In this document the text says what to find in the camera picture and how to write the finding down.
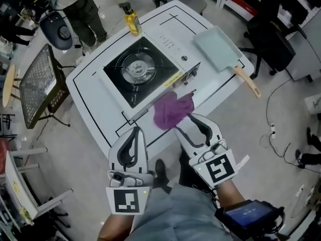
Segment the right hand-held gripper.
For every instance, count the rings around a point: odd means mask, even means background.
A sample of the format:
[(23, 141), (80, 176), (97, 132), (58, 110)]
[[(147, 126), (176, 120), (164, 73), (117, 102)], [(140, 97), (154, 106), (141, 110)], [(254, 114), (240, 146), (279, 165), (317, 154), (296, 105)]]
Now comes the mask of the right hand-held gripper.
[(220, 128), (214, 121), (197, 113), (189, 113), (188, 117), (205, 136), (205, 144), (194, 144), (179, 127), (174, 127), (174, 133), (192, 158), (189, 165), (213, 189), (238, 173), (232, 150), (227, 148)]

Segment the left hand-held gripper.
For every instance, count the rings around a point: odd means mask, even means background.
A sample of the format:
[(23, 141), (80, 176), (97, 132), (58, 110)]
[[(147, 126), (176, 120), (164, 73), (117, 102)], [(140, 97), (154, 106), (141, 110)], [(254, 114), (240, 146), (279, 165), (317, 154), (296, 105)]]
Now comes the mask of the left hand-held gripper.
[(122, 134), (108, 154), (106, 194), (112, 214), (143, 214), (153, 185), (153, 174), (147, 172), (147, 150), (144, 133), (133, 127)]

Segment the purple cloth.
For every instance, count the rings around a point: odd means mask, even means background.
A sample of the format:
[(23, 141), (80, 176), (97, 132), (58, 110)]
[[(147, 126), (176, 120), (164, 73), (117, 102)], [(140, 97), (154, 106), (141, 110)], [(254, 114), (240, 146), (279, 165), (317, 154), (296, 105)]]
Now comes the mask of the purple cloth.
[(178, 98), (174, 91), (162, 96), (154, 104), (154, 123), (161, 130), (169, 130), (180, 123), (189, 113), (195, 109), (193, 96), (195, 90)]

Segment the white portable gas stove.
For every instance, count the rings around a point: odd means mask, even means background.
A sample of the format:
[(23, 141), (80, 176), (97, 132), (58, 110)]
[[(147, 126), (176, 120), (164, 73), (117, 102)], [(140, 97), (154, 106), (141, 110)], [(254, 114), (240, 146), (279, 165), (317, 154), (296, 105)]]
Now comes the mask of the white portable gas stove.
[(195, 77), (200, 60), (168, 35), (143, 34), (103, 67), (100, 79), (127, 119)]

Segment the person's right forearm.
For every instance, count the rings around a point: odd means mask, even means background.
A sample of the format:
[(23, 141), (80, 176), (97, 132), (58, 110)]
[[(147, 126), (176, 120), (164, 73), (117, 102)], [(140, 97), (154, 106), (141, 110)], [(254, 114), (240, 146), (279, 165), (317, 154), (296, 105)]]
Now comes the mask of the person's right forearm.
[(218, 200), (220, 207), (232, 206), (245, 201), (232, 180), (227, 180), (217, 187)]

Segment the person's left forearm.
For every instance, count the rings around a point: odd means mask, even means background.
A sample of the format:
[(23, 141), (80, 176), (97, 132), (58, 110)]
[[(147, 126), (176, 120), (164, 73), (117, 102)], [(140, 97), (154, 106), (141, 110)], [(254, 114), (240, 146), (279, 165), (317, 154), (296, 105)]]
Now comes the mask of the person's left forearm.
[(102, 226), (97, 241), (124, 241), (130, 234), (134, 215), (111, 214)]

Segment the person's black shoe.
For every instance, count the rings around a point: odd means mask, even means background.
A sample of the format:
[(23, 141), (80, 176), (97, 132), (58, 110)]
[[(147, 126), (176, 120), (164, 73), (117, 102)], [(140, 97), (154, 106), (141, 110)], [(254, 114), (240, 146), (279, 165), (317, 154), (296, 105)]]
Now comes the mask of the person's black shoe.
[(167, 186), (169, 179), (166, 174), (166, 166), (163, 160), (158, 159), (155, 163), (155, 173), (156, 177), (154, 178), (154, 188)]
[(200, 187), (200, 178), (194, 169), (189, 165), (189, 160), (189, 156), (185, 150), (182, 149), (182, 153), (179, 158), (181, 166), (179, 184), (187, 187)]

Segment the white table with black lines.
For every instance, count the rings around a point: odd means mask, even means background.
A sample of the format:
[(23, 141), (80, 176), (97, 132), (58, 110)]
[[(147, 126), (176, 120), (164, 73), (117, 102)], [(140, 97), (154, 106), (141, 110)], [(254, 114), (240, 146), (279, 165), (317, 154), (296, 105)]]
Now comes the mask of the white table with black lines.
[[(67, 77), (66, 83), (84, 122), (104, 154), (108, 154), (111, 146), (123, 133), (139, 127), (145, 135), (148, 156), (152, 158), (177, 142), (174, 132), (161, 130), (155, 125), (154, 104), (136, 120), (127, 119), (100, 79), (104, 66), (143, 34), (168, 35), (201, 62), (195, 77), (189, 77), (187, 84), (178, 85), (170, 91), (182, 97), (195, 90), (195, 111), (204, 116), (232, 94), (243, 80), (229, 70), (215, 70), (196, 47), (193, 37), (214, 26), (182, 2), (173, 1), (160, 6), (139, 21), (142, 27), (139, 36), (133, 36), (128, 28), (124, 28), (87, 56)], [(239, 60), (239, 65), (245, 68), (247, 74), (254, 72), (253, 64), (244, 55)]]

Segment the black wrist-mounted screen device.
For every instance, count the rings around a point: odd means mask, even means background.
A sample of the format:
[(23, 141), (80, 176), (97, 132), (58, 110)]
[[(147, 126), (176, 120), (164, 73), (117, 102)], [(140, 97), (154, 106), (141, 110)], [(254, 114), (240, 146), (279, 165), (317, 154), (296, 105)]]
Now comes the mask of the black wrist-mounted screen device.
[(215, 217), (239, 241), (278, 241), (285, 220), (284, 207), (266, 201), (245, 200), (216, 210)]

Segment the white side table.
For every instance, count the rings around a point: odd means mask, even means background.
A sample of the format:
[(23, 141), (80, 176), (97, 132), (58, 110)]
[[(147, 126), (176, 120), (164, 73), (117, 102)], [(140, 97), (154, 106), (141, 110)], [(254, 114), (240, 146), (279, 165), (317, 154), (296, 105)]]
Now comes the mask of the white side table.
[(30, 222), (60, 205), (64, 198), (73, 193), (73, 190), (69, 189), (42, 205), (39, 205), (34, 196), (31, 194), (30, 189), (27, 187), (26, 182), (22, 177), (22, 172), (32, 168), (38, 168), (39, 164), (36, 163), (33, 165), (17, 167), (14, 158), (43, 154), (47, 151), (47, 148), (35, 148), (29, 150), (7, 151), (6, 153), (6, 179), (9, 181), (9, 186), (18, 200), (20, 208), (27, 213), (26, 217)]

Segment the white nightstand with drawer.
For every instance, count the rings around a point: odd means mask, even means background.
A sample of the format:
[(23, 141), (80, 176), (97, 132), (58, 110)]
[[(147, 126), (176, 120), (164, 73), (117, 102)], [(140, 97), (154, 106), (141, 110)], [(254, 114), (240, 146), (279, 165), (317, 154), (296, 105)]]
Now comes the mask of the white nightstand with drawer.
[(321, 121), (321, 93), (306, 97), (304, 102), (309, 113), (316, 115), (317, 119)]

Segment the black office chair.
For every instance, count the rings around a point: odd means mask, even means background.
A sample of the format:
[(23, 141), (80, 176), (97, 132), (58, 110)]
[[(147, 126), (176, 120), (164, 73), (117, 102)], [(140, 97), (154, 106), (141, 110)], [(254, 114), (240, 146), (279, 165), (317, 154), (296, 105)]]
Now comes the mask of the black office chair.
[[(292, 27), (285, 29), (279, 20), (279, 6), (291, 13)], [(261, 0), (258, 13), (247, 23), (244, 37), (249, 39), (253, 48), (240, 48), (243, 52), (257, 56), (255, 72), (251, 79), (258, 76), (261, 60), (270, 67), (270, 75), (287, 68), (295, 56), (295, 51), (286, 36), (298, 31), (304, 38), (306, 34), (299, 26), (306, 19), (308, 11), (297, 0)]]

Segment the yellow bottle with black cap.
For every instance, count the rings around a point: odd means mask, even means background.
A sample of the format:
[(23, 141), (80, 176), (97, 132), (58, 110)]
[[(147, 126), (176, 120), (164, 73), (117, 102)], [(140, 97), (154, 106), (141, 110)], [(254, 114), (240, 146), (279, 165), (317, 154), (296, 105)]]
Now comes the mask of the yellow bottle with black cap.
[(132, 9), (129, 2), (124, 2), (119, 4), (119, 6), (124, 11), (125, 22), (133, 36), (138, 36), (141, 34), (141, 25), (136, 15), (136, 12)]

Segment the pale grey cabinet red sticker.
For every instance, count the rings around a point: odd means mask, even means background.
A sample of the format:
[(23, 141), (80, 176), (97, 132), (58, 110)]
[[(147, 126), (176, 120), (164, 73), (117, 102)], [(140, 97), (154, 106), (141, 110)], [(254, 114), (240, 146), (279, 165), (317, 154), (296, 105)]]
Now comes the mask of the pale grey cabinet red sticker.
[(295, 56), (287, 66), (294, 81), (321, 77), (321, 16), (315, 16), (304, 27), (306, 38), (296, 33), (290, 40)]

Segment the round wooden table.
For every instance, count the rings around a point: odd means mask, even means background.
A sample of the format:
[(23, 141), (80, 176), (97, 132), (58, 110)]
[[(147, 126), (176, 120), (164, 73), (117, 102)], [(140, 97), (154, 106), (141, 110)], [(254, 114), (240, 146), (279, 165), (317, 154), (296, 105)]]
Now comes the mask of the round wooden table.
[(21, 98), (13, 93), (13, 89), (19, 90), (20, 86), (15, 85), (15, 82), (20, 83), (22, 78), (19, 78), (16, 75), (16, 67), (15, 65), (11, 65), (7, 72), (4, 87), (3, 87), (3, 95), (2, 95), (2, 104), (3, 107), (7, 107), (11, 98), (21, 100)]

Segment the rounded bin with black disc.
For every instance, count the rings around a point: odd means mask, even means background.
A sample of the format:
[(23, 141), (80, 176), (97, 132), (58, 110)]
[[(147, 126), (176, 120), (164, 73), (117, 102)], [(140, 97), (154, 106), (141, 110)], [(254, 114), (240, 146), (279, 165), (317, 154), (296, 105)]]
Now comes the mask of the rounded bin with black disc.
[(59, 12), (52, 12), (42, 18), (40, 28), (50, 44), (56, 49), (63, 51), (72, 47), (72, 34)]

